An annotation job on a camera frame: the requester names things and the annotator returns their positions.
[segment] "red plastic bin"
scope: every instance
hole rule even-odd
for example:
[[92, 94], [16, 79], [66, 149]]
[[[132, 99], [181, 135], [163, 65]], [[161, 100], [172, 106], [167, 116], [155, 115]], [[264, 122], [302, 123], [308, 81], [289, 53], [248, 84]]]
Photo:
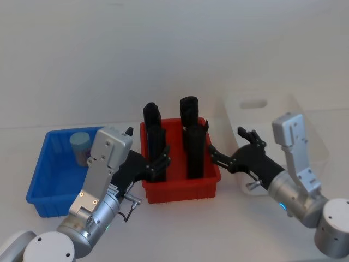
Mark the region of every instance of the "red plastic bin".
[[[200, 117], [199, 123], [205, 120]], [[211, 140], [206, 135], [206, 151], [204, 159], [204, 177], [187, 179], [186, 152], [183, 149], [183, 126], [180, 118], [161, 120], [161, 126], [166, 129], [166, 144], [171, 146], [171, 165], [166, 170], [166, 182], [149, 183], [142, 181], [150, 204], [181, 201], [189, 199], [213, 198], [216, 194], [216, 184], [220, 181], [220, 171], [211, 161], [208, 145]], [[147, 132], [144, 122], [140, 124], [141, 154], [148, 158]]]

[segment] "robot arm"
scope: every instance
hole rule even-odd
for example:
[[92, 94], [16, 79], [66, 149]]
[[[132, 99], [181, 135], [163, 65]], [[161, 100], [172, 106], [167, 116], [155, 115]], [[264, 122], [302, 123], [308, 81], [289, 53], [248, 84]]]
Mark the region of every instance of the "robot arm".
[[316, 228], [315, 245], [325, 255], [343, 258], [349, 255], [349, 200], [328, 200], [321, 194], [321, 183], [308, 160], [303, 115], [287, 113], [273, 121], [275, 142], [285, 151], [288, 171], [266, 156], [266, 143], [257, 133], [239, 127], [238, 134], [250, 145], [237, 150], [232, 157], [210, 147], [212, 161], [229, 172], [245, 172], [255, 182], [248, 190], [265, 188], [290, 217], [304, 226]]
[[[127, 221], [141, 203], [129, 194], [133, 184], [153, 181], [170, 164], [169, 147], [154, 163], [130, 150], [132, 133], [131, 128], [122, 134], [109, 127], [98, 130], [83, 187], [57, 232], [17, 233], [0, 248], [0, 262], [74, 262], [91, 252], [117, 214]], [[127, 217], [119, 212], [124, 199], [132, 202]]]

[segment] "led light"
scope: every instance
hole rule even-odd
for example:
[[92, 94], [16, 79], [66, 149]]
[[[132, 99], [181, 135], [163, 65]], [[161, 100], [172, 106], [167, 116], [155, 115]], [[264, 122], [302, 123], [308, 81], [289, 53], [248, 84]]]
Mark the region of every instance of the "led light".
[[279, 205], [284, 209], [287, 210], [286, 206], [283, 203], [279, 203]]

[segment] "blue plastic bin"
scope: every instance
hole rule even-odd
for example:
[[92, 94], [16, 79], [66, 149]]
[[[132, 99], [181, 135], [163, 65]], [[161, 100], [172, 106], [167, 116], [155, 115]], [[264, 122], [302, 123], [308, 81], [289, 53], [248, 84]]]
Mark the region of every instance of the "blue plastic bin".
[[93, 141], [100, 128], [73, 128], [46, 134], [26, 197], [40, 217], [68, 214], [87, 173], [87, 167], [77, 164], [69, 138], [76, 132], [87, 132]]

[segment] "white table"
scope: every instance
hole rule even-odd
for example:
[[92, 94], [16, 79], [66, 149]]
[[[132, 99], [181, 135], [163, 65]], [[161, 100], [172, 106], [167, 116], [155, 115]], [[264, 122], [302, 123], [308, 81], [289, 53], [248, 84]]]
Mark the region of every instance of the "white table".
[[[330, 151], [322, 176], [323, 192], [329, 197], [349, 197], [347, 153], [349, 110], [310, 111], [310, 119]], [[230, 124], [209, 119], [213, 144], [233, 153]], [[139, 150], [139, 124], [134, 150]], [[40, 218], [27, 204], [26, 193], [45, 133], [63, 127], [0, 129], [0, 243], [21, 229], [41, 234], [55, 230], [62, 218]], [[128, 223], [117, 217], [84, 262], [249, 262], [328, 261], [315, 247], [314, 230], [303, 227], [270, 197], [250, 197], [238, 188], [233, 175], [221, 170], [213, 199], [150, 205], [138, 183], [132, 193], [143, 198]], [[129, 203], [122, 210], [127, 212]]]

